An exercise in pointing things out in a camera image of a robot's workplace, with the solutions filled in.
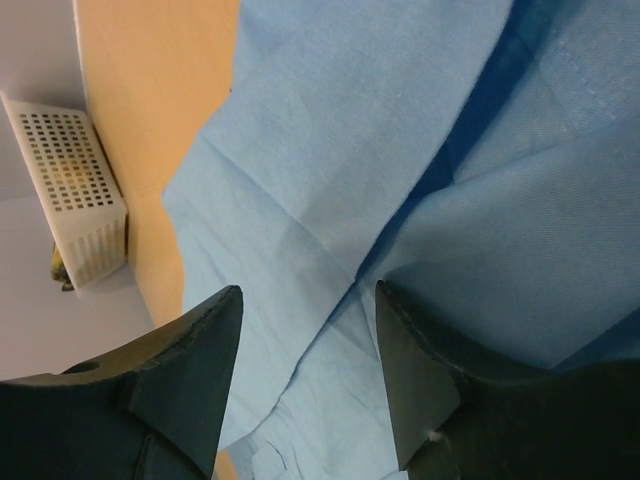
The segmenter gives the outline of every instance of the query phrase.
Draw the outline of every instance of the white plastic basket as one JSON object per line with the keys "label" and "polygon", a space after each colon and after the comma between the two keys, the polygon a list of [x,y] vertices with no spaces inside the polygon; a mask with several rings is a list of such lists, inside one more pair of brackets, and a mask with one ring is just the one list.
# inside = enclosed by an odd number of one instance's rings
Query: white plastic basket
{"label": "white plastic basket", "polygon": [[67,273],[79,291],[125,262],[127,207],[84,112],[2,100]]}

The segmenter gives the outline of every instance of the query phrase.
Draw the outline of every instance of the black object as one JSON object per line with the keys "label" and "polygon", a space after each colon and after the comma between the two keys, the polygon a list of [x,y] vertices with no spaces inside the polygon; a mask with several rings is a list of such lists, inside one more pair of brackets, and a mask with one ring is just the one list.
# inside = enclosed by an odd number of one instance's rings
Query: black object
{"label": "black object", "polygon": [[640,362],[564,374],[503,357],[379,283],[378,344],[411,480],[640,478]]}
{"label": "black object", "polygon": [[0,383],[0,478],[209,480],[242,322],[228,287],[61,375]]}

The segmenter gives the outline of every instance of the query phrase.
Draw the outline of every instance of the blue fabric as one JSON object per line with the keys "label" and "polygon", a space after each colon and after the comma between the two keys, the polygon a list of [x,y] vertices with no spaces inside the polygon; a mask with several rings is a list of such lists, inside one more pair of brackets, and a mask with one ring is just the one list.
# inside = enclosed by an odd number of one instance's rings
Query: blue fabric
{"label": "blue fabric", "polygon": [[511,7],[243,2],[233,94],[164,197],[184,308],[245,291],[243,480],[404,478],[380,278],[530,364],[640,355],[640,4]]}

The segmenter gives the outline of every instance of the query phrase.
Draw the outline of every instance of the basket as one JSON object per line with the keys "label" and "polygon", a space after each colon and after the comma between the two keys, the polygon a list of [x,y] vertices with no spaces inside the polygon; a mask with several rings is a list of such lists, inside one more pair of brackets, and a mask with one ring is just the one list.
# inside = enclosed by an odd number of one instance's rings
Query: basket
{"label": "basket", "polygon": [[127,207],[87,115],[2,97],[76,291],[125,263]]}

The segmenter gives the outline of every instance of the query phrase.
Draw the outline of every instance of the white wall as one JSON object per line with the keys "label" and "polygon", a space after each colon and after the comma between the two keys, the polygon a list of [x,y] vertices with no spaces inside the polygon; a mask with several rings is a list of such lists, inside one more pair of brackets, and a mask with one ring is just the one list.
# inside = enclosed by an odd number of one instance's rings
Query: white wall
{"label": "white wall", "polygon": [[[72,0],[0,0],[0,90],[84,108]],[[49,278],[52,245],[0,107],[0,380],[60,372],[152,329],[128,267],[78,299]]]}

